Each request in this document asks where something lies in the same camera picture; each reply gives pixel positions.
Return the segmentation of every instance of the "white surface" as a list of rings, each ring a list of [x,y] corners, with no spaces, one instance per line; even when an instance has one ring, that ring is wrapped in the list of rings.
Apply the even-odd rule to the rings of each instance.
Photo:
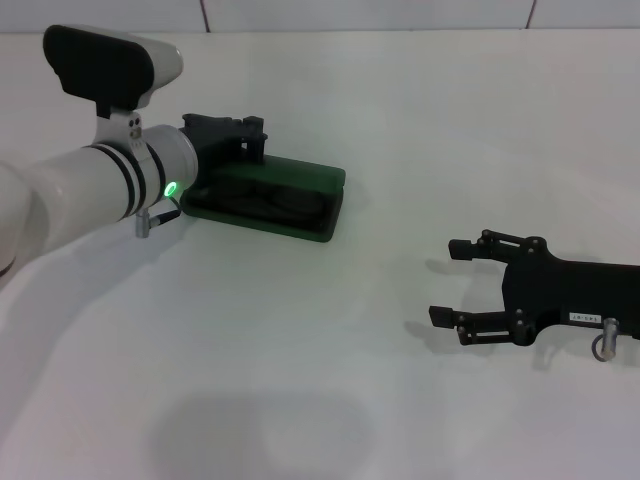
[[[55,23],[129,32],[204,32],[199,0],[0,0],[0,31],[41,32]]]
[[[531,28],[637,28],[636,0],[538,0]]]
[[[214,32],[524,28],[531,10],[531,0],[205,1]]]
[[[429,305],[502,307],[452,263],[482,228],[640,263],[640,32],[159,35],[144,111],[266,117],[269,153],[344,167],[327,245],[183,218],[105,228],[0,294],[2,479],[636,476],[638,343],[458,345]],[[0,38],[0,155],[90,141],[40,38]]]

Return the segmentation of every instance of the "black stripe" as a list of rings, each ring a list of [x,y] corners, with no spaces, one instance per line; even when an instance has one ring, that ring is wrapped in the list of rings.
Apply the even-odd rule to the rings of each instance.
[[[147,199],[147,181],[144,179],[144,174],[142,173],[140,164],[136,160],[136,157],[134,157],[131,153],[127,152],[126,150],[118,148],[117,145],[112,145],[107,142],[103,142],[103,143],[104,145],[108,145],[109,147],[116,149],[118,153],[121,153],[124,158],[129,160],[129,163],[133,167],[133,171],[136,172],[136,177],[138,177],[138,185],[140,185],[140,200],[138,201],[138,206],[136,207],[135,211],[132,212],[132,215],[133,215],[134,213],[136,213],[138,210],[142,208],[142,205],[144,205],[144,201]]]
[[[0,270],[0,277],[3,277],[6,273],[9,272],[9,270],[11,270],[11,267],[13,267],[13,264],[15,263],[15,261],[16,259],[14,258],[13,260],[11,260],[11,263],[9,265],[7,265],[2,270]]]
[[[149,152],[151,152],[151,158],[153,158],[153,163],[156,164],[156,168],[158,169],[158,175],[160,176],[160,191],[158,192],[158,197],[156,198],[156,201],[153,202],[153,204],[155,205],[160,200],[162,200],[162,196],[164,195],[164,189],[167,188],[167,175],[166,173],[164,173],[164,165],[162,165],[162,162],[160,161],[160,157],[158,157],[158,154],[156,153],[156,151],[148,143],[147,143],[147,147],[149,147]]]
[[[118,157],[115,153],[113,153],[108,148],[105,148],[102,145],[89,145],[88,147],[85,147],[85,148],[95,148],[96,150],[100,150],[102,153],[107,155],[111,160],[113,160],[115,164],[118,166],[118,168],[120,169],[120,171],[122,172],[124,181],[127,183],[127,190],[129,191],[129,201],[127,203],[127,210],[124,212],[124,215],[122,216],[122,218],[120,218],[120,220],[122,220],[125,217],[128,217],[131,214],[131,210],[133,209],[133,199],[136,194],[133,188],[133,179],[131,178],[131,174],[129,173],[129,170],[127,170],[127,167],[125,167],[122,160],[120,160],[120,157]]]

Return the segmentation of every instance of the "green led light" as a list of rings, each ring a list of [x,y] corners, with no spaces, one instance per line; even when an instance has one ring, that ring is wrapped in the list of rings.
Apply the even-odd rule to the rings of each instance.
[[[176,193],[177,189],[178,189],[178,184],[176,182],[170,182],[167,185],[167,188],[164,189],[164,196],[165,197],[170,197],[171,195]]]

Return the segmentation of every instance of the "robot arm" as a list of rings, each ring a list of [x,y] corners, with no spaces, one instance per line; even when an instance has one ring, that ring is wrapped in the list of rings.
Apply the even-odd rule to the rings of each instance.
[[[87,27],[53,26],[45,56],[65,92],[96,103],[92,144],[14,169],[0,162],[0,282],[101,226],[136,217],[136,235],[175,218],[148,209],[188,188],[197,155],[180,130],[144,129],[135,112],[182,72],[172,45]]]

